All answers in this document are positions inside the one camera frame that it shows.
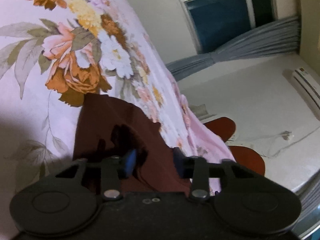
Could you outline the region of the grey curtain right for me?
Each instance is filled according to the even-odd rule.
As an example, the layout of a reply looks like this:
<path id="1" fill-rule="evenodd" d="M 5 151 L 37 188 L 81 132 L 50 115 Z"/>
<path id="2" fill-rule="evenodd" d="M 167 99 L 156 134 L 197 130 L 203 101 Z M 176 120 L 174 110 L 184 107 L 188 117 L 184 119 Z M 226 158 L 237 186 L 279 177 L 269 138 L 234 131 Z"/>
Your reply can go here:
<path id="1" fill-rule="evenodd" d="M 298 52 L 300 38 L 300 17 L 292 16 L 241 34 L 210 53 L 171 62 L 167 68 L 180 81 L 220 62 Z"/>

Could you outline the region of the pink floral bed sheet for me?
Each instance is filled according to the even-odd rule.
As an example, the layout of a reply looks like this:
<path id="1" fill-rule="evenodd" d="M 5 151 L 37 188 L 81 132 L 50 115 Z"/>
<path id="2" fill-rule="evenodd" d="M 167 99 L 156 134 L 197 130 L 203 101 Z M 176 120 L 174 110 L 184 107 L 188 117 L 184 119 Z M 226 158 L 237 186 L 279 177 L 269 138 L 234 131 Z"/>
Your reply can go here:
<path id="1" fill-rule="evenodd" d="M 127 0 L 1 0 L 1 239 L 17 234 L 13 195 L 72 158 L 88 93 L 136 105 L 187 156 L 232 157 L 190 110 Z"/>

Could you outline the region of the white framed window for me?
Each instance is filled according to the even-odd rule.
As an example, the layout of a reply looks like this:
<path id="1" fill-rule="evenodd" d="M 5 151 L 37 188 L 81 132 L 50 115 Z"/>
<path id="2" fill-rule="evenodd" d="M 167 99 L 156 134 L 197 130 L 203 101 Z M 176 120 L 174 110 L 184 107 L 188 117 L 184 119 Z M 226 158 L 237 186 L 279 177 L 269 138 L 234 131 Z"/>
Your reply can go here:
<path id="1" fill-rule="evenodd" d="M 212 52 L 276 19 L 274 0 L 179 0 L 195 48 Z"/>

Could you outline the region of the dark maroon cloth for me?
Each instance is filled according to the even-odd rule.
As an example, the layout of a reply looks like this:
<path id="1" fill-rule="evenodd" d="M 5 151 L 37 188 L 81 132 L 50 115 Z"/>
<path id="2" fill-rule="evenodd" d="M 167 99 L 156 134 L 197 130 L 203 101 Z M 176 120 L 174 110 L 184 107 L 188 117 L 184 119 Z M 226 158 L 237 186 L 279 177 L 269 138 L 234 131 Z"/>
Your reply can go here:
<path id="1" fill-rule="evenodd" d="M 88 93 L 80 111 L 75 133 L 73 160 L 93 159 L 100 140 L 107 150 L 136 150 L 133 173 L 121 181 L 121 191 L 183 192 L 189 194 L 190 181 L 178 175 L 173 150 L 159 133 L 160 124 L 152 122 L 137 106 L 126 101 Z"/>

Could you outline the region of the white air conditioner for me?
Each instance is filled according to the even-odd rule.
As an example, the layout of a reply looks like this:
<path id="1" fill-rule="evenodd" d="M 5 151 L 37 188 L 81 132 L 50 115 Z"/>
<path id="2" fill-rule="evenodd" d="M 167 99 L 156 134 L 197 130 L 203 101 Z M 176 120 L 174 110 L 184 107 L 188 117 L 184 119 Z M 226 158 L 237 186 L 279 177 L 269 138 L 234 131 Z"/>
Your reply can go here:
<path id="1" fill-rule="evenodd" d="M 319 120 L 319 83 L 305 67 L 285 69 L 283 76 L 293 86 Z"/>

